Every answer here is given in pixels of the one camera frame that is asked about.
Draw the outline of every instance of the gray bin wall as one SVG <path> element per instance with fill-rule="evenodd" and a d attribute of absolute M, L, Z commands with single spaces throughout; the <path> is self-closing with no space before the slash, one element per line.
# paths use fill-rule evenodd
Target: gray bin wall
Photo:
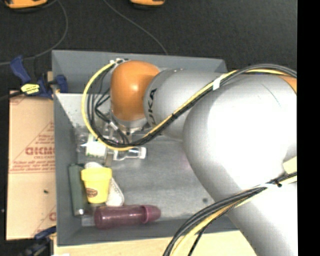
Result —
<path fill-rule="evenodd" d="M 54 97 L 57 244 L 60 246 L 171 237 L 188 217 L 214 202 L 194 175 L 182 144 L 158 136 L 145 145 L 146 159 L 113 161 L 112 171 L 125 203 L 156 205 L 162 212 L 159 220 L 146 225 L 99 230 L 94 226 L 83 226 L 81 218 L 73 216 L 68 167 L 86 161 L 81 153 L 76 152 L 75 127 L 84 126 L 81 93 L 90 77 L 115 58 L 148 61 L 160 68 L 226 72 L 225 63 L 220 59 L 67 50 L 52 52 L 53 74 L 66 76 L 70 92 Z M 210 227 L 209 232 L 235 229 L 224 216 Z"/>

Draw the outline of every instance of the yellow cup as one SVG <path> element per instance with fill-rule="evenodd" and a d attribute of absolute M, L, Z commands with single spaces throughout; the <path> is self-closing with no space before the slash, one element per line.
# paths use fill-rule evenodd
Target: yellow cup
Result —
<path fill-rule="evenodd" d="M 91 204 L 107 201 L 112 170 L 106 167 L 90 167 L 81 171 L 86 197 Z"/>

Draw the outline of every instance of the cardboard sheet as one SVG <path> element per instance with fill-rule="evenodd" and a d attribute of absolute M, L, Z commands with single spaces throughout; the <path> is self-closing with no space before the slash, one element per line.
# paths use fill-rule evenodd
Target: cardboard sheet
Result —
<path fill-rule="evenodd" d="M 9 102 L 6 239 L 33 238 L 56 224 L 53 101 L 13 97 Z"/>

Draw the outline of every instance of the purple cylinder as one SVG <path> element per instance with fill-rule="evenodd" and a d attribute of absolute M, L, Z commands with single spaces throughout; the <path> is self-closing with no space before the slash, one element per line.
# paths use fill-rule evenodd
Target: purple cylinder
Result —
<path fill-rule="evenodd" d="M 94 212 L 94 224 L 98 229 L 111 229 L 153 222 L 160 216 L 160 209 L 153 205 L 101 206 Z"/>

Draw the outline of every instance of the black floor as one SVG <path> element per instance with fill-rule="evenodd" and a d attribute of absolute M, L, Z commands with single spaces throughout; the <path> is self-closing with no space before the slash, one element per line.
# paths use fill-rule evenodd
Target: black floor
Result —
<path fill-rule="evenodd" d="M 129 0 L 59 1 L 30 13 L 0 4 L 0 97 L 20 86 L 6 63 L 23 55 L 30 74 L 39 76 L 51 68 L 50 51 L 41 53 L 65 32 L 57 49 L 221 58 L 229 70 L 258 63 L 297 69 L 297 0 L 167 0 L 149 11 L 133 8 Z M 32 241 L 5 241 L 6 100 L 0 102 L 0 113 L 0 255 L 17 255 Z"/>

